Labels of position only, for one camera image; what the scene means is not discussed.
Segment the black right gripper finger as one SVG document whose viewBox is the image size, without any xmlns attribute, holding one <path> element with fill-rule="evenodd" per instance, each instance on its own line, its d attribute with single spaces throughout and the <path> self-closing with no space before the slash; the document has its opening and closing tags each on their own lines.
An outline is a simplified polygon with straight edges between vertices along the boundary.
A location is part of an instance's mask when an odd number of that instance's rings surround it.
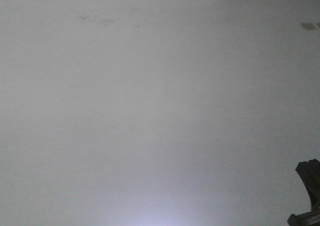
<svg viewBox="0 0 320 226">
<path fill-rule="evenodd" d="M 311 210 L 299 215 L 291 214 L 287 223 L 291 226 L 320 224 L 320 162 L 317 159 L 300 162 L 296 167 L 310 199 Z"/>
</svg>

